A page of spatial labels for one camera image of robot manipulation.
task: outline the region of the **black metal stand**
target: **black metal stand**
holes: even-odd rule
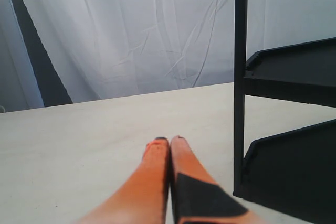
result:
[[[234,195],[336,223],[336,120],[255,140],[244,157],[244,96],[336,106],[336,39],[264,50],[246,65],[247,0],[235,5]]]

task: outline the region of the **white curtain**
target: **white curtain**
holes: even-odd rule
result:
[[[74,102],[233,80],[234,0],[24,0]],[[249,0],[248,48],[336,36],[336,0]]]

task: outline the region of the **white table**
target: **white table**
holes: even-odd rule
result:
[[[333,108],[246,97],[245,149],[335,118]],[[232,83],[0,114],[0,223],[72,222],[128,178],[147,142],[177,134],[231,194]],[[271,223],[306,223],[238,200]]]

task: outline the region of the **black vertical pole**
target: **black vertical pole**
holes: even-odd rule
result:
[[[244,74],[246,62],[247,0],[235,0],[234,83],[234,195],[240,195],[244,155]]]

